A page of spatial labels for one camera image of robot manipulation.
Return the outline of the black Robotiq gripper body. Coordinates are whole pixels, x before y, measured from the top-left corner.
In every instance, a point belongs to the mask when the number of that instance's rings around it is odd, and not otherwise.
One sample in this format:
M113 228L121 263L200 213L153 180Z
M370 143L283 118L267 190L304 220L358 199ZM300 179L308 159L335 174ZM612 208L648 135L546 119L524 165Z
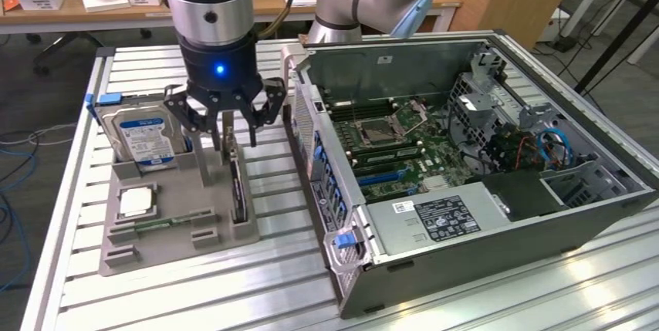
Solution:
M177 35L187 69L187 93L203 105L217 110L252 108L263 89L257 73L256 34L237 41L207 46Z

